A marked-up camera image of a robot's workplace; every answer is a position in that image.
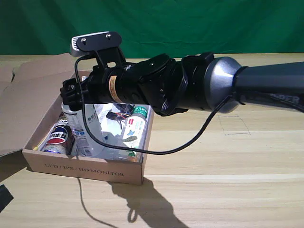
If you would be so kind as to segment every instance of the green label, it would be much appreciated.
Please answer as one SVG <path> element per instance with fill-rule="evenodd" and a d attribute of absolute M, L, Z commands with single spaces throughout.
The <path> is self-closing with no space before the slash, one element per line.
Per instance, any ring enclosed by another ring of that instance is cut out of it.
<path fill-rule="evenodd" d="M 147 118 L 148 111 L 144 107 L 135 107 L 133 110 L 133 114 L 138 113 L 142 114 L 145 118 Z"/>

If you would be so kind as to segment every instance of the cardboard box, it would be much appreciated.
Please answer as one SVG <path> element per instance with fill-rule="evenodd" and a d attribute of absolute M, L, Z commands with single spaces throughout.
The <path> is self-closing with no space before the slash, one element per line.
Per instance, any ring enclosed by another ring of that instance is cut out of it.
<path fill-rule="evenodd" d="M 80 76 L 90 72 L 80 71 Z M 20 151 L 34 172 L 141 185 L 146 154 L 140 162 L 114 161 L 34 151 L 61 113 L 62 82 L 74 77 L 74 62 L 66 53 L 12 69 L 0 68 L 0 157 Z M 149 117 L 148 148 L 153 112 Z"/>

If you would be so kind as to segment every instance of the black robotic arm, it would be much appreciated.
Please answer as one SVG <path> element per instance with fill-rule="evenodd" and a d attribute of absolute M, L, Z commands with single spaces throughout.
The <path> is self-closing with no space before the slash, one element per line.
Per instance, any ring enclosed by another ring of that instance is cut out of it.
<path fill-rule="evenodd" d="M 72 38 L 72 55 L 81 57 L 75 63 L 76 78 L 63 82 L 61 96 L 71 110 L 82 109 L 85 125 L 84 104 L 145 104 L 161 116 L 189 109 L 211 112 L 199 133 L 185 145 L 167 152 L 132 148 L 134 151 L 168 154 L 184 149 L 199 138 L 217 111 L 229 113 L 239 104 L 304 112 L 304 62 L 247 67 L 230 57 L 215 58 L 212 53 L 202 53 L 186 56 L 181 61 L 161 54 L 130 63 L 119 48 L 121 42 L 116 32 Z M 97 65 L 90 76 L 80 82 L 77 64 L 91 58 L 97 60 Z M 128 149 L 98 143 L 114 149 Z"/>

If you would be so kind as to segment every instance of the spray can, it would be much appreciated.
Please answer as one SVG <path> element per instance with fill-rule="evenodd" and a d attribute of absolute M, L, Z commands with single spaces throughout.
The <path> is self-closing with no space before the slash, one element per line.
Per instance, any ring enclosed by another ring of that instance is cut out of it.
<path fill-rule="evenodd" d="M 60 114 L 57 122 L 55 123 L 50 135 L 47 138 L 47 143 L 42 151 L 60 154 L 69 154 L 74 138 L 68 121 L 63 113 Z"/>
<path fill-rule="evenodd" d="M 130 148 L 142 148 L 143 147 L 143 134 L 147 126 L 148 108 L 146 105 L 135 105 L 133 113 L 125 120 L 125 128 L 122 132 L 122 142 L 125 146 Z M 116 154 L 117 160 L 136 161 L 136 152 L 119 151 Z"/>
<path fill-rule="evenodd" d="M 82 110 L 80 109 L 78 111 L 72 111 L 68 105 L 63 103 L 61 107 L 62 111 L 67 117 L 80 155 L 86 157 L 112 159 L 112 155 L 107 153 L 106 148 L 96 143 L 87 133 L 83 123 Z M 92 134 L 97 139 L 104 142 L 105 138 L 103 136 L 98 116 L 93 104 L 85 104 L 85 117 L 87 125 Z"/>

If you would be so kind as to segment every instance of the white sticker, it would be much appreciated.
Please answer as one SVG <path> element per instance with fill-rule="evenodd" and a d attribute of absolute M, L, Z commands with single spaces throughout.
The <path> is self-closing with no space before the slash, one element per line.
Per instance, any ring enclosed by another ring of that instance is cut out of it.
<path fill-rule="evenodd" d="M 115 81 L 116 81 L 117 76 L 113 75 L 110 77 L 109 80 L 109 90 L 110 90 L 110 94 L 111 97 L 117 102 L 117 103 L 122 103 L 122 101 L 119 99 L 117 93 L 116 93 L 116 89 L 115 89 Z"/>

